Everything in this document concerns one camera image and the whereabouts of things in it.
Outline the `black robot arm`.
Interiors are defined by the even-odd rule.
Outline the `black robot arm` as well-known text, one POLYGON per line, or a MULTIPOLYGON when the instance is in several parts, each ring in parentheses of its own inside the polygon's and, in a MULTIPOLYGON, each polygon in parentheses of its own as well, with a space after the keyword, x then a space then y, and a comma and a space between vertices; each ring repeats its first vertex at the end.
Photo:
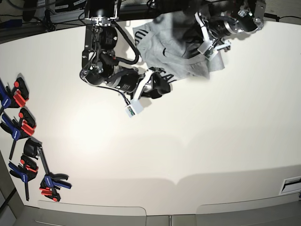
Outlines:
POLYGON ((82 52, 80 78, 87 84, 119 93, 125 103, 141 97, 160 98, 171 91, 169 83, 161 76, 162 70, 151 67, 143 74, 134 68, 140 53, 125 31, 117 23, 121 1, 88 0, 79 20, 86 27, 82 52), (135 54, 134 60, 116 56, 115 47, 121 34, 135 54))
POLYGON ((264 0, 196 0, 194 17, 200 31, 198 52, 211 61, 220 50, 229 51, 228 36, 253 34, 264 27, 264 0))

